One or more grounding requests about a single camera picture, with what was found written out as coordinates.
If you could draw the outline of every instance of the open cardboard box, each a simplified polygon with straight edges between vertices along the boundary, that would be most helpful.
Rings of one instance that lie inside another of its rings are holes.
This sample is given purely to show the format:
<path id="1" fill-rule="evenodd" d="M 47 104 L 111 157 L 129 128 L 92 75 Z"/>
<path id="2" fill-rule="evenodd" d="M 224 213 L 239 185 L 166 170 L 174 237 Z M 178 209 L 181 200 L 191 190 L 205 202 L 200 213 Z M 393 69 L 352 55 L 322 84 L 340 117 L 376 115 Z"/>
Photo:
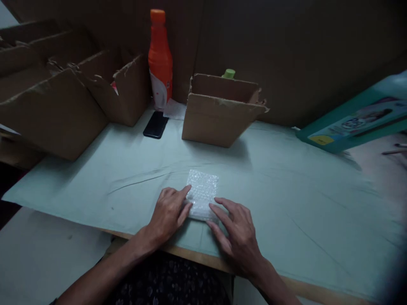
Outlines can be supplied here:
<path id="1" fill-rule="evenodd" d="M 150 101 L 145 56 L 133 59 L 123 50 L 105 50 L 73 68 L 111 122 L 136 124 Z"/>
<path id="2" fill-rule="evenodd" d="M 259 85 L 195 74 L 191 78 L 182 139 L 231 147 L 234 141 L 268 111 L 259 102 Z"/>
<path id="3" fill-rule="evenodd" d="M 0 51 L 0 124 L 13 140 L 75 160 L 107 118 L 71 69 L 51 77 L 38 54 L 19 46 Z"/>

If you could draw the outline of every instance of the orange bottle cap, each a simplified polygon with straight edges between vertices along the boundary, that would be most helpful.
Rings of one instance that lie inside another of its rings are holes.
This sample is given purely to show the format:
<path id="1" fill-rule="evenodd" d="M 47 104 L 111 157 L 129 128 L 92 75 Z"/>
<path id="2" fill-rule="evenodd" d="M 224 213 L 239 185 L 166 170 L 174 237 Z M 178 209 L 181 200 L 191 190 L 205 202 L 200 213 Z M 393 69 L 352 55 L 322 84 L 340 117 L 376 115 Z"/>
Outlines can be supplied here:
<path id="1" fill-rule="evenodd" d="M 151 22 L 154 23 L 165 23 L 165 11 L 152 9 L 150 10 Z"/>

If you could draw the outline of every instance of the bottle label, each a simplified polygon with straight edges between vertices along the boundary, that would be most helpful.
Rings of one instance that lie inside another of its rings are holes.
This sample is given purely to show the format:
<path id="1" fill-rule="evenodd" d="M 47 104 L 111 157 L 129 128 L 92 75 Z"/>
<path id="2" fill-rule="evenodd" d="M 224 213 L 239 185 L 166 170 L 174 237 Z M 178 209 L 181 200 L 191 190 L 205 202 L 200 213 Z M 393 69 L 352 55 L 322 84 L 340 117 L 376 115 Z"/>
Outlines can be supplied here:
<path id="1" fill-rule="evenodd" d="M 153 73 L 150 71 L 151 86 L 153 87 L 154 107 L 156 110 L 164 110 L 167 104 L 167 88 Z"/>
<path id="2" fill-rule="evenodd" d="M 309 135 L 308 139 L 320 145 L 327 145 L 381 124 L 387 124 L 405 114 L 407 114 L 407 100 L 385 97 Z"/>

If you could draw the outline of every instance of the black smartphone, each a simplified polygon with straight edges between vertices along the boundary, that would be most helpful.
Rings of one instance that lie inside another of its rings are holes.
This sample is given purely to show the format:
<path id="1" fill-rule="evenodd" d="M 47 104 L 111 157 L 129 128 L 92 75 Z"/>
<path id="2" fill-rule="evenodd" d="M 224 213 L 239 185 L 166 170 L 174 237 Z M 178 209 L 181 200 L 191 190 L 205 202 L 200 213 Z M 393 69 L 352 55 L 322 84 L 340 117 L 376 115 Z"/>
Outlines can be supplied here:
<path id="1" fill-rule="evenodd" d="M 163 117 L 162 112 L 155 111 L 144 129 L 143 135 L 150 138 L 161 139 L 167 121 L 168 118 Z"/>

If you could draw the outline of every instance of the light green cloth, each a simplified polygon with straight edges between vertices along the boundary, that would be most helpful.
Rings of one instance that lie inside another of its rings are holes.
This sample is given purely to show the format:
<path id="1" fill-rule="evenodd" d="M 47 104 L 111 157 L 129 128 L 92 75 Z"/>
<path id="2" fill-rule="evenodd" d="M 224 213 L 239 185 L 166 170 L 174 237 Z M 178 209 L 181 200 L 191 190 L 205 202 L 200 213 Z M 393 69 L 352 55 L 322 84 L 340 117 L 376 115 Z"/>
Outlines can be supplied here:
<path id="1" fill-rule="evenodd" d="M 246 205 L 263 255 L 285 276 L 368 299 L 401 254 L 402 227 L 346 155 L 255 122 L 231 148 L 181 140 L 169 120 L 160 140 L 110 124 L 75 162 L 47 157 L 3 200 L 85 225 L 136 233 L 162 188 L 181 189 L 190 169 L 219 177 L 218 196 Z M 202 222 L 188 220 L 178 246 L 219 255 Z"/>

